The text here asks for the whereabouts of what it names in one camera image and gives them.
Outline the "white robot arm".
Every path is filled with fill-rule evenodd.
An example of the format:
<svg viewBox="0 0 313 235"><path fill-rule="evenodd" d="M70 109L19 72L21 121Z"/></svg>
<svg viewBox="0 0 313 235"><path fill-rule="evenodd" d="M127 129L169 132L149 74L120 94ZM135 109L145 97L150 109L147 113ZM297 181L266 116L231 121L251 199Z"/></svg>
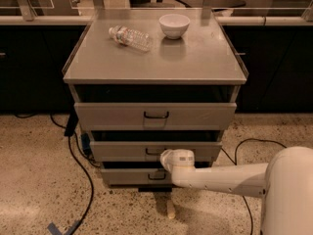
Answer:
<svg viewBox="0 0 313 235"><path fill-rule="evenodd" d="M288 147L267 164L195 167L191 150L166 150L162 166L178 187L262 200L260 235L313 235L313 150Z"/></svg>

